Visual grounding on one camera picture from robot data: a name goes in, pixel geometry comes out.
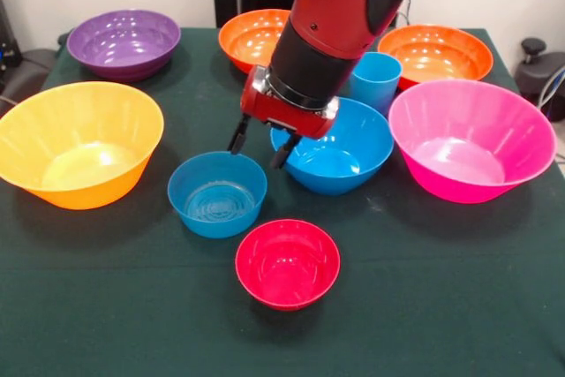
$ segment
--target black joint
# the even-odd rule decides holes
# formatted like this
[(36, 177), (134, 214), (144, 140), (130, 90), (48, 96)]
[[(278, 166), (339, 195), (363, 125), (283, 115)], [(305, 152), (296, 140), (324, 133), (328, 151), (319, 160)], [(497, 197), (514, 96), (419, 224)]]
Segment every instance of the black joint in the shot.
[(522, 49), (526, 55), (531, 57), (536, 57), (541, 52), (547, 49), (546, 43), (538, 38), (529, 37), (527, 39), (522, 40)]

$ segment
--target small blue bowl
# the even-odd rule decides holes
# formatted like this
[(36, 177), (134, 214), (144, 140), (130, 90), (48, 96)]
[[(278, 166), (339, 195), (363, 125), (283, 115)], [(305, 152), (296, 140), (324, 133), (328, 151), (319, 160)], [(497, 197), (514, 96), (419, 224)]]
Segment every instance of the small blue bowl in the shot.
[[(271, 130), (277, 150), (289, 138)], [(394, 141), (387, 119), (370, 106), (340, 98), (337, 119), (322, 139), (302, 139), (285, 169), (312, 192), (340, 195), (371, 178), (390, 157)]]
[(204, 238), (230, 238), (257, 220), (267, 177), (246, 156), (211, 152), (180, 165), (170, 177), (168, 194), (191, 231)]

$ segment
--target red bowl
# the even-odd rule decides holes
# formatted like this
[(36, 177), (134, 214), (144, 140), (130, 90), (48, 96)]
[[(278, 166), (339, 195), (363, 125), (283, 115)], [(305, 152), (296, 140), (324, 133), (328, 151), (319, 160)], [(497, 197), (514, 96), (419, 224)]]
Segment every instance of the red bowl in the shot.
[(237, 278), (251, 296), (278, 311), (296, 311), (323, 297), (339, 274), (340, 255), (321, 228), (299, 220), (268, 222), (236, 253)]

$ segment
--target orange bowl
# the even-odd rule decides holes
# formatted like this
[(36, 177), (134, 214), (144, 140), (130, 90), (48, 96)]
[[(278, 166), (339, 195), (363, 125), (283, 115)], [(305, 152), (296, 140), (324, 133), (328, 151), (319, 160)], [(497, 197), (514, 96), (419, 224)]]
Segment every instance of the orange bowl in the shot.
[(220, 30), (220, 46), (245, 73), (254, 65), (268, 66), (290, 11), (262, 9), (237, 15)]
[(102, 207), (138, 183), (163, 129), (161, 109), (137, 88), (51, 88), (0, 119), (0, 177), (58, 207)]
[(399, 87), (438, 79), (481, 80), (493, 54), (477, 37), (447, 26), (403, 26), (386, 34), (377, 50), (403, 65)]

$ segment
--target bowl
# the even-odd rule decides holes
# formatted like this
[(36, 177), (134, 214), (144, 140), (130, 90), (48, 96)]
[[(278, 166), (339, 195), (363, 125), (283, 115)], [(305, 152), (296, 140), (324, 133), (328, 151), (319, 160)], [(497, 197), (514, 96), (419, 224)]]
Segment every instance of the bowl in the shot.
[(481, 203), (543, 173), (557, 142), (520, 95), (491, 84), (442, 80), (400, 94), (388, 115), (416, 181), (457, 203)]
[(236, 253), (241, 284), (255, 299), (279, 311), (296, 311), (322, 298), (339, 269), (334, 240), (314, 224), (298, 220), (257, 227)]
[(0, 119), (0, 177), (58, 207), (102, 207), (137, 184), (163, 128), (159, 105), (136, 88), (51, 88)]
[[(277, 150), (288, 139), (271, 130)], [(394, 141), (383, 115), (362, 102), (340, 98), (334, 125), (321, 139), (302, 139), (285, 169), (312, 192), (337, 196), (371, 178), (390, 157)]]
[(262, 9), (237, 15), (220, 30), (220, 47), (242, 72), (268, 66), (290, 11)]
[(94, 74), (130, 83), (156, 74), (180, 42), (180, 28), (153, 11), (112, 11), (72, 30), (67, 49)]
[(230, 238), (257, 220), (267, 177), (246, 156), (210, 152), (180, 165), (169, 180), (168, 194), (189, 230), (204, 238)]
[(493, 54), (477, 37), (448, 26), (403, 26), (380, 39), (377, 50), (403, 65), (399, 87), (438, 79), (481, 80), (493, 68)]

